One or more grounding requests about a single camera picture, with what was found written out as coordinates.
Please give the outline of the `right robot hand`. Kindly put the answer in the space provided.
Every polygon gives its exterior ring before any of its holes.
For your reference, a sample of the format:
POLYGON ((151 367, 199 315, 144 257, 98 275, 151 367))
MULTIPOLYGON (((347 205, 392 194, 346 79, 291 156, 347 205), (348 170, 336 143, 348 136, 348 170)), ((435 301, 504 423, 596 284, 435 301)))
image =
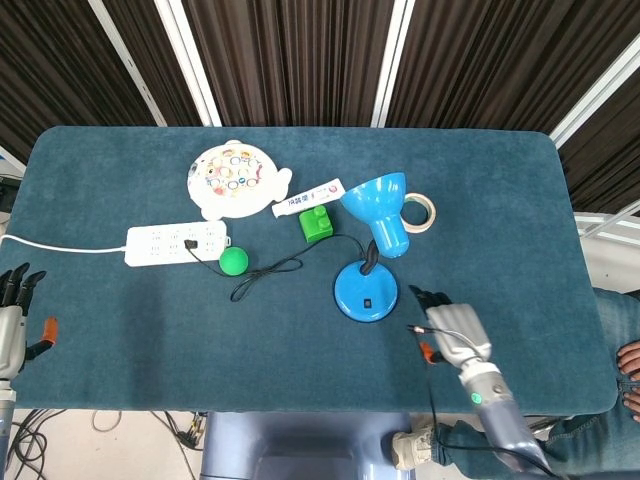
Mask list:
POLYGON ((474 308, 465 303, 454 303, 443 292, 422 290, 409 286, 427 320, 425 326, 408 325, 414 335, 433 335, 438 345, 421 346, 428 363, 446 362, 462 370, 472 361, 488 362, 492 353, 491 342, 474 308))

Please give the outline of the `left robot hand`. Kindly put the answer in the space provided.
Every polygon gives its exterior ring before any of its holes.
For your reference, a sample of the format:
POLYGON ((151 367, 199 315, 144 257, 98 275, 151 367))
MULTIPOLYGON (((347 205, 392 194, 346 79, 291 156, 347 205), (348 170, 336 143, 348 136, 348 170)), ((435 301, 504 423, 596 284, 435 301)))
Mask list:
POLYGON ((58 339, 56 317, 44 322, 40 340, 26 343, 27 320, 36 285, 45 278, 46 271, 25 277, 30 264, 25 262, 1 275, 1 382, 8 384, 30 362, 51 349, 58 339))

